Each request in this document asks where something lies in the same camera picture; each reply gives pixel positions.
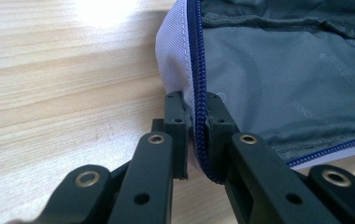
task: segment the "clamp jaw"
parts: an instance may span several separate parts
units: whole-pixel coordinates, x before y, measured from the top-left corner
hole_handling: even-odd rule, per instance
[[[294,172],[260,136],[240,133],[217,95],[207,98],[208,159],[238,223],[355,223],[354,175],[330,165]],[[172,180],[187,178],[191,129],[180,92],[166,95],[165,118],[153,121],[131,161],[111,173],[72,171],[31,223],[170,223]]]

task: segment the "screw hole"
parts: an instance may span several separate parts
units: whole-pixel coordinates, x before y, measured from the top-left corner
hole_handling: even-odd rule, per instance
[[[96,171],[86,171],[81,174],[79,174],[76,179],[75,183],[76,186],[80,188],[87,188],[92,185],[94,185],[96,182],[98,182],[100,178],[100,175]]]
[[[146,204],[150,201],[150,196],[147,193],[136,194],[134,202],[138,205]]]
[[[302,204],[303,203],[303,200],[297,194],[292,194],[292,193],[287,194],[286,199],[290,203],[294,203],[294,204]]]
[[[329,183],[332,183],[339,187],[349,187],[351,185],[350,180],[346,176],[333,170],[323,171],[322,176]]]
[[[165,138],[162,135],[154,134],[148,138],[148,141],[152,144],[161,144]]]
[[[254,136],[248,135],[248,134],[242,135],[239,139],[241,140],[241,142],[246,143],[246,144],[257,143],[257,139]]]

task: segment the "gray fabric lining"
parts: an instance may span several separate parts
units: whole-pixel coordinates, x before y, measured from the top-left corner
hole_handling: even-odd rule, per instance
[[[202,14],[274,20],[319,18],[355,27],[355,1],[350,0],[204,0]]]
[[[355,138],[355,39],[321,30],[204,30],[207,89],[282,159]]]
[[[330,22],[320,18],[267,19],[256,15],[227,17],[208,14],[203,17],[204,28],[223,26],[249,26],[267,29],[282,29],[284,31],[319,29],[334,32],[341,36],[355,38],[355,26],[338,22]]]

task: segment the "zipper teeth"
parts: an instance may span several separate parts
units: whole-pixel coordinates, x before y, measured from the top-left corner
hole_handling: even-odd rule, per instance
[[[309,162],[309,161],[313,161],[314,159],[317,159],[317,158],[320,158],[320,157],[323,157],[323,156],[326,156],[326,155],[341,151],[341,150],[349,148],[349,147],[355,147],[355,139],[351,140],[349,142],[340,144],[340,145],[335,146],[335,147],[329,147],[329,148],[323,149],[321,151],[308,154],[308,155],[303,156],[301,158],[297,158],[295,160],[288,161],[286,164],[288,164],[290,167],[301,165],[303,163],[306,163],[306,162]]]
[[[213,182],[223,184],[224,180],[217,177],[210,169],[209,157],[206,154],[205,123],[206,123],[206,63],[203,27],[201,20],[201,1],[195,1],[195,33],[197,42],[197,97],[195,114],[195,141],[198,161],[204,174]]]

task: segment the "wood grain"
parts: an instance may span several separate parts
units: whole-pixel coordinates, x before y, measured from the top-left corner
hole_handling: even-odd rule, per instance
[[[173,3],[0,0],[0,223],[38,216],[81,165],[131,159],[163,117],[154,41]],[[236,223],[223,187],[190,173],[173,223]]]

